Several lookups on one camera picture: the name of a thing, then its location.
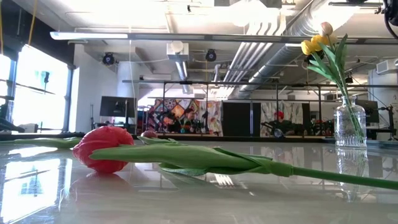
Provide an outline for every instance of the flower bouquet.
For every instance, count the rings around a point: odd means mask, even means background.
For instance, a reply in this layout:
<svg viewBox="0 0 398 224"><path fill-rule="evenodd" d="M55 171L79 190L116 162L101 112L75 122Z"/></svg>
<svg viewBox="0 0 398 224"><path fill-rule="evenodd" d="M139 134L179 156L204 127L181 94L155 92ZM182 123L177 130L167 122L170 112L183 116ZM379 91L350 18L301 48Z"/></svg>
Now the flower bouquet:
<svg viewBox="0 0 398 224"><path fill-rule="evenodd" d="M304 40L301 43L302 52L307 56L305 61L309 64L307 67L314 72L323 75L328 80L336 83L340 89L343 99L343 104L348 110L349 120L352 123L354 130L353 136L359 139L366 139L363 127L358 120L356 111L348 96L347 84L345 82L345 61L346 61L346 34L340 43L335 35L333 35L333 28L328 22L321 23L318 35L311 38L311 41Z"/></svg>

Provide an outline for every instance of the pillar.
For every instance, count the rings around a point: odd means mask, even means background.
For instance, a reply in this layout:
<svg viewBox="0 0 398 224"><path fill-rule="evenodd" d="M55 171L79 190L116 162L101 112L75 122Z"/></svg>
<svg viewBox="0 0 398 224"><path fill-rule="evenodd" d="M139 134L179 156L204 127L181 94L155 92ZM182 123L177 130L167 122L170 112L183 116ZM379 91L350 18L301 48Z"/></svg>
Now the pillar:
<svg viewBox="0 0 398 224"><path fill-rule="evenodd" d="M140 65L132 62L119 62L118 65L118 89L116 91L119 97L135 98L135 118L130 119L129 123L137 124L137 102L139 99L139 84L134 81L139 80ZM115 122L123 121L124 118L115 118Z"/></svg>

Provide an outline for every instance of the window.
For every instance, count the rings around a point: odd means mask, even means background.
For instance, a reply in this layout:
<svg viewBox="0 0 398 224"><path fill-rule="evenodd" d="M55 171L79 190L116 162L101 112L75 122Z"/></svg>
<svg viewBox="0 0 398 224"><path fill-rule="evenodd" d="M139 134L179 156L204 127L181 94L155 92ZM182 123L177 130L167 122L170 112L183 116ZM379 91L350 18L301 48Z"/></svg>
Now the window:
<svg viewBox="0 0 398 224"><path fill-rule="evenodd" d="M14 124L34 123L61 130L68 73L65 63L33 47L23 47L17 64Z"/></svg>

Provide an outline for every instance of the red object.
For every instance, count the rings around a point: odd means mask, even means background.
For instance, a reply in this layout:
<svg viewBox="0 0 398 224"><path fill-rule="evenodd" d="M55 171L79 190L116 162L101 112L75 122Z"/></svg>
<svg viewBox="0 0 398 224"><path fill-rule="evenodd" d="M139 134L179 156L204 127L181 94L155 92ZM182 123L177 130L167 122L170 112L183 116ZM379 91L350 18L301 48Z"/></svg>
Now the red object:
<svg viewBox="0 0 398 224"><path fill-rule="evenodd" d="M128 162L111 160L94 160L89 156L96 149L118 147L120 144L134 145L131 135L123 128L100 127L87 133L77 146L73 148L73 155L84 165L97 172L111 174L123 169Z"/></svg>
<svg viewBox="0 0 398 224"><path fill-rule="evenodd" d="M276 112L274 113L274 115L276 115L276 114L278 114L278 118L283 119L285 117L285 114L281 111L278 111L278 113L276 113Z"/></svg>
<svg viewBox="0 0 398 224"><path fill-rule="evenodd" d="M144 131L141 134L141 137L145 138L157 138L157 134L154 131Z"/></svg>

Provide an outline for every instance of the mural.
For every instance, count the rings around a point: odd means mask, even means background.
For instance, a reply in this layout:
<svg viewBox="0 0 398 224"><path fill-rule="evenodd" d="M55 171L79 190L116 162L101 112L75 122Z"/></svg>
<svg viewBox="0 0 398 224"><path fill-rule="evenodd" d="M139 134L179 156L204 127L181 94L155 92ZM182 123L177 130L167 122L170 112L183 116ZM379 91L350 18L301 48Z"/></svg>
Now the mural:
<svg viewBox="0 0 398 224"><path fill-rule="evenodd" d="M303 108L301 103L279 102L279 111L284 113L284 119L294 124L303 123ZM276 112L276 102L261 103L261 122L270 122L274 120ZM260 137L270 136L271 129L261 126Z"/></svg>
<svg viewBox="0 0 398 224"><path fill-rule="evenodd" d="M208 112L206 113L206 101L165 99L163 107L163 100L156 99L155 105L148 111L150 114L148 119L149 129L158 131L162 126L162 116L164 117L164 126L172 122L172 120L167 117L167 115L171 113L173 113L178 120L184 119L184 111L187 108L191 108L195 113L195 119L202 123L205 122L207 117L210 134L223 135L221 127L222 103L220 101L208 101Z"/></svg>

